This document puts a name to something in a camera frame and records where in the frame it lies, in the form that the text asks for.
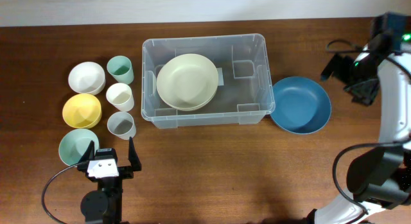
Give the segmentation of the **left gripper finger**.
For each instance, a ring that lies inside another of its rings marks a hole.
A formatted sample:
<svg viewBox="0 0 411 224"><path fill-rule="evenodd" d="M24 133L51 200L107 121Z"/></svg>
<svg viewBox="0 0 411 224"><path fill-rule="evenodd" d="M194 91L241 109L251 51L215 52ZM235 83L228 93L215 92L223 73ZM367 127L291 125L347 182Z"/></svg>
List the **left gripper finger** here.
<svg viewBox="0 0 411 224"><path fill-rule="evenodd" d="M85 153L81 156L79 163L93 159L94 157L94 141L90 141Z"/></svg>
<svg viewBox="0 0 411 224"><path fill-rule="evenodd" d="M133 138L129 138L128 140L128 160L130 162L130 166L132 167L132 171L141 171L142 165L139 157L137 155Z"/></svg>

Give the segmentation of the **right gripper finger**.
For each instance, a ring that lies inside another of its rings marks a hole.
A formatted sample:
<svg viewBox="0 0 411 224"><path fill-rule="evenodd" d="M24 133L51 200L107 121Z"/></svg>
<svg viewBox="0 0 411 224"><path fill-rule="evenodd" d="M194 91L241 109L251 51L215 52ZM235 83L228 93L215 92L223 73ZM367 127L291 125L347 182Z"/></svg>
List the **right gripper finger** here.
<svg viewBox="0 0 411 224"><path fill-rule="evenodd" d="M378 91L380 89L380 81L376 78L358 82L353 85L344 87L344 91L352 95L352 102L370 106L373 104Z"/></svg>
<svg viewBox="0 0 411 224"><path fill-rule="evenodd" d="M334 54L328 64L325 66L324 70L320 74L320 80L326 81L333 74L334 70L338 67L341 62L341 56Z"/></svg>

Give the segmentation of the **blue plate bowl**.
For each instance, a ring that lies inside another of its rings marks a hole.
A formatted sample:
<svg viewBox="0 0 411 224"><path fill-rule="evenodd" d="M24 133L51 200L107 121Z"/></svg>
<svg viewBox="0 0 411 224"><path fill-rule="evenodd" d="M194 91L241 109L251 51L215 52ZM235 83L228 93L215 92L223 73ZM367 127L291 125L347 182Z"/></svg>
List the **blue plate bowl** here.
<svg viewBox="0 0 411 224"><path fill-rule="evenodd" d="M293 134L312 134L324 128L331 117L331 100L315 81L291 76L273 88L275 109L270 114L281 129Z"/></svg>

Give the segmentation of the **beige plate bowl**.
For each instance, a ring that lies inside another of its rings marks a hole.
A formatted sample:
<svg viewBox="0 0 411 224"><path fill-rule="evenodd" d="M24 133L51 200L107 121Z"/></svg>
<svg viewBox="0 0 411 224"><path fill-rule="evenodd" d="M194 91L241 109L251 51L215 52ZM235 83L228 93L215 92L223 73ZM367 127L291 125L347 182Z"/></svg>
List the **beige plate bowl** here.
<svg viewBox="0 0 411 224"><path fill-rule="evenodd" d="M217 68L210 59L199 54L183 54L167 62L157 76L157 89L218 88Z"/></svg>
<svg viewBox="0 0 411 224"><path fill-rule="evenodd" d="M161 88L157 89L160 98L172 108L182 111L198 110L207 105L216 95L217 88L178 89Z"/></svg>

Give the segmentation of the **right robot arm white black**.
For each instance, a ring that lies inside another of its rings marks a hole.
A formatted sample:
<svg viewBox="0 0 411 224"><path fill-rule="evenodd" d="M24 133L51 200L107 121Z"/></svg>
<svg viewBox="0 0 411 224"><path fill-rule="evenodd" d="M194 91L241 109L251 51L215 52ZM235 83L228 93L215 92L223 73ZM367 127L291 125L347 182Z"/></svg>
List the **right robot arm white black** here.
<svg viewBox="0 0 411 224"><path fill-rule="evenodd" d="M410 52L402 34L375 34L365 47L334 50L321 74L345 83L357 103L382 96L377 143L343 149L334 159L333 182L339 195L312 210L306 223L361 223L378 212L410 205Z"/></svg>

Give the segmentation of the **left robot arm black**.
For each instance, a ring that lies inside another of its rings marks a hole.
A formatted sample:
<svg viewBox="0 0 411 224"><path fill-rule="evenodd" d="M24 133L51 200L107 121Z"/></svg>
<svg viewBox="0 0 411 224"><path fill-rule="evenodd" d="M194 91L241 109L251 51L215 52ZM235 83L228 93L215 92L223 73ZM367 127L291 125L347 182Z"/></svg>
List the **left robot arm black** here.
<svg viewBox="0 0 411 224"><path fill-rule="evenodd" d="M97 189L87 193L80 204L86 223L123 223L123 181L142 170L132 138L128 139L128 160L128 166L118 166L114 148L95 150L94 142L89 143L77 166L86 178L97 183Z"/></svg>

